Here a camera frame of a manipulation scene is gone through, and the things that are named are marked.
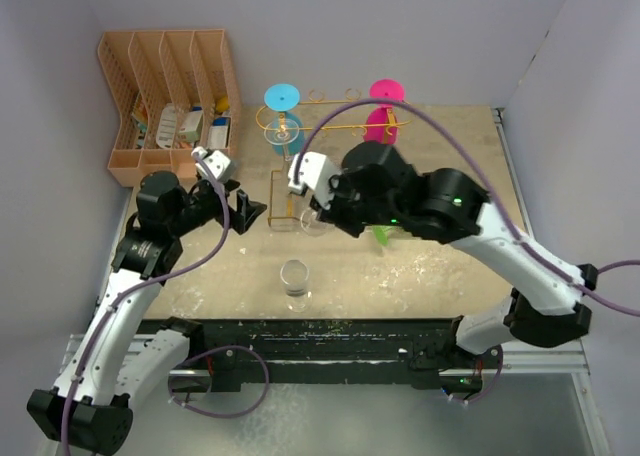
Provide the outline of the green plastic wine glass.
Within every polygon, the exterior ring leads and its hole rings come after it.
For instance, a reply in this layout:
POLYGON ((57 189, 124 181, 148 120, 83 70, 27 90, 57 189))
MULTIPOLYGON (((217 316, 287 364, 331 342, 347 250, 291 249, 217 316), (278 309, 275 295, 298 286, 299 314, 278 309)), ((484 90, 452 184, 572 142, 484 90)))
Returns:
POLYGON ((389 244, 389 235, 393 231, 392 226, 376 225, 371 228, 372 234, 376 242, 382 247, 387 247, 389 244))

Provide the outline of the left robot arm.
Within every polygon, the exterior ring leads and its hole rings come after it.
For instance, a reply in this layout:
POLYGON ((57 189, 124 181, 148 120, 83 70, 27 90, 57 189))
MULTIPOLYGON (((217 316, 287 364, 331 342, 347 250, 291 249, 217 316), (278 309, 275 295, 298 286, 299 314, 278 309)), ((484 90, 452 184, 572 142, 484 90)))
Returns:
POLYGON ((116 248, 97 312, 70 362, 49 390, 32 392, 27 411, 65 452, 113 455, 123 445, 134 412, 180 364, 194 368, 206 354, 199 323, 173 318, 136 355, 140 323, 182 254, 181 237, 215 220, 223 231, 245 233, 266 211, 239 182, 198 178, 186 190, 170 171, 145 176, 136 213, 116 248))

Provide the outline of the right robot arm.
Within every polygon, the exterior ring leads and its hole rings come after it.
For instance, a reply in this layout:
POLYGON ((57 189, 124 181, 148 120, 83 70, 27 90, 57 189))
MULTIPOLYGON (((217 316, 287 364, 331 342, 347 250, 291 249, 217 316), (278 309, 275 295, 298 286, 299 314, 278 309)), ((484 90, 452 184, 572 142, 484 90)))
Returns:
POLYGON ((596 285, 595 267, 564 262, 508 228, 495 200, 463 172, 418 173, 394 146, 366 141, 339 165, 316 152, 298 156, 288 178, 291 190, 313 192, 320 221, 353 237, 390 225, 461 251, 511 284, 497 306, 454 321, 444 345, 452 365, 467 367, 509 341, 554 348, 588 334, 592 311, 582 297, 596 285))

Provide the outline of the pink plastic wine glass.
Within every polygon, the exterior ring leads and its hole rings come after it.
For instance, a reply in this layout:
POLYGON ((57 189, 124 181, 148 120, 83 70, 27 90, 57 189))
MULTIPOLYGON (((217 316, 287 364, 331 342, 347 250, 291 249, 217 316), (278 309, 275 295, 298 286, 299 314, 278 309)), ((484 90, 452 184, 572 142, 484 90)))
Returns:
MULTIPOLYGON (((369 89, 369 97, 374 99, 403 101, 404 96, 404 87, 393 79, 378 80, 369 89)), ((393 106, 379 105, 367 117, 363 140, 393 145, 397 139, 396 123, 393 106)))

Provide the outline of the blue plastic wine glass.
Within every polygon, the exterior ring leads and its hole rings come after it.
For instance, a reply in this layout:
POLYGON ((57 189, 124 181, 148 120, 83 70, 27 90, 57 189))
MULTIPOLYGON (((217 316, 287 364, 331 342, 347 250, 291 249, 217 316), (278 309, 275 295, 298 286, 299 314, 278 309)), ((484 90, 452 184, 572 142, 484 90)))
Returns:
POLYGON ((274 152, 291 161, 305 144, 301 120, 292 113, 300 102, 299 90, 288 83, 269 87, 264 94, 264 103, 276 116, 264 129, 264 136, 274 152))

